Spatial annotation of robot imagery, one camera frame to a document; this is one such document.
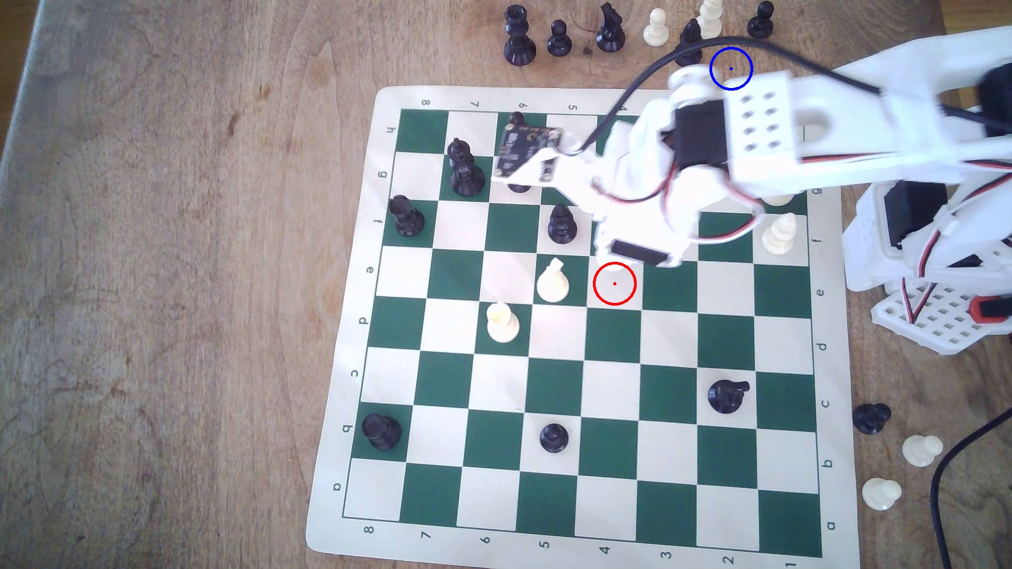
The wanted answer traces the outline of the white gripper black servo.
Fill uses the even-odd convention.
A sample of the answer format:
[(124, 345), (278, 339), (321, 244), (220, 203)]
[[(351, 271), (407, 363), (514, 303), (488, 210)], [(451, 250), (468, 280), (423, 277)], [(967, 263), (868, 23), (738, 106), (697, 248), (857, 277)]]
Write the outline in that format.
[(603, 147), (594, 219), (596, 258), (625, 258), (674, 268), (698, 259), (699, 211), (729, 198), (725, 104), (703, 67), (669, 77), (670, 94), (650, 101), (636, 123), (616, 121)]

